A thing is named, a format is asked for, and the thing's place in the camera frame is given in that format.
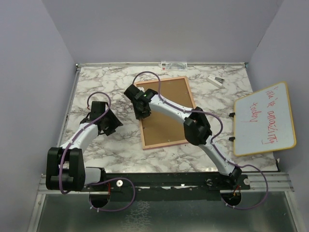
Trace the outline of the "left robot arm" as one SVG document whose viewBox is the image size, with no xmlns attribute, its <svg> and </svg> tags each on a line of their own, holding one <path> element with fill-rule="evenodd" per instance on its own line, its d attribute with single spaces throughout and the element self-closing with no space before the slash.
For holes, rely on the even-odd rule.
<svg viewBox="0 0 309 232">
<path fill-rule="evenodd" d="M 91 185 L 100 191 L 106 187 L 105 171 L 98 167 L 85 167 L 83 153 L 100 135 L 109 136 L 123 126 L 107 102 L 93 101 L 91 111 L 80 122 L 76 133 L 60 147 L 52 147 L 47 153 L 46 187 L 59 190 L 62 181 L 64 191 L 81 191 Z"/>
</svg>

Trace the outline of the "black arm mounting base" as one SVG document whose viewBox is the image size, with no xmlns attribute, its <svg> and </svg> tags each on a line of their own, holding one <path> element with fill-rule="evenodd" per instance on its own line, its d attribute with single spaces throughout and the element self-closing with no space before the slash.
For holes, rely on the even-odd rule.
<svg viewBox="0 0 309 232">
<path fill-rule="evenodd" d="M 106 173 L 99 185 L 86 185 L 95 201 L 109 199 L 111 202 L 134 201 L 219 201 L 221 193 L 236 189 L 249 190 L 247 175 L 242 174 L 232 184 L 218 172 L 193 173 Z"/>
</svg>

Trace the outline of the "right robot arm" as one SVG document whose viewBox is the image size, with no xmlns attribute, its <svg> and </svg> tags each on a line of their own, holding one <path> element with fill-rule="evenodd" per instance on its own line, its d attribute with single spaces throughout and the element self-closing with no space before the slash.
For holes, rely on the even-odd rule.
<svg viewBox="0 0 309 232">
<path fill-rule="evenodd" d="M 181 123 L 185 139 L 190 144 L 200 147 L 217 167 L 222 176 L 223 186 L 233 189 L 239 184 L 242 171 L 215 145 L 211 125 L 206 118 L 206 112 L 201 108 L 191 109 L 176 104 L 155 90 L 147 89 L 143 92 L 133 84 L 125 90 L 124 95 L 133 104 L 136 119 L 147 118 L 152 111 L 156 111 Z"/>
</svg>

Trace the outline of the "small label card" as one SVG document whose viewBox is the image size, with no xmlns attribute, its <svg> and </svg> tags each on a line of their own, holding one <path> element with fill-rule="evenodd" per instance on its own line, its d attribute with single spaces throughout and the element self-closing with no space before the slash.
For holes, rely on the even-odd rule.
<svg viewBox="0 0 309 232">
<path fill-rule="evenodd" d="M 162 61 L 159 64 L 162 71 L 187 71 L 187 62 L 166 62 Z"/>
</svg>

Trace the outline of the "white marker eraser piece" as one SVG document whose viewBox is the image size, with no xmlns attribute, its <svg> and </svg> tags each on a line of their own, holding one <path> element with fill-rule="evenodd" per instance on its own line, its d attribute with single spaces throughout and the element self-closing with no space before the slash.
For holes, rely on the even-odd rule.
<svg viewBox="0 0 309 232">
<path fill-rule="evenodd" d="M 207 80 L 213 84 L 214 86 L 218 87 L 218 88 L 222 88 L 223 87 L 223 83 L 224 83 L 224 79 L 221 77 L 217 77 L 214 75 L 209 75 Z"/>
</svg>

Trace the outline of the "yellow rimmed whiteboard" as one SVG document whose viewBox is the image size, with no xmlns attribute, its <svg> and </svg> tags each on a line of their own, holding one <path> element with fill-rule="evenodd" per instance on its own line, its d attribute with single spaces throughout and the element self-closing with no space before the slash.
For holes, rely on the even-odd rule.
<svg viewBox="0 0 309 232">
<path fill-rule="evenodd" d="M 234 113 L 235 156 L 296 146 L 293 114 L 285 81 L 237 99 Z"/>
</svg>

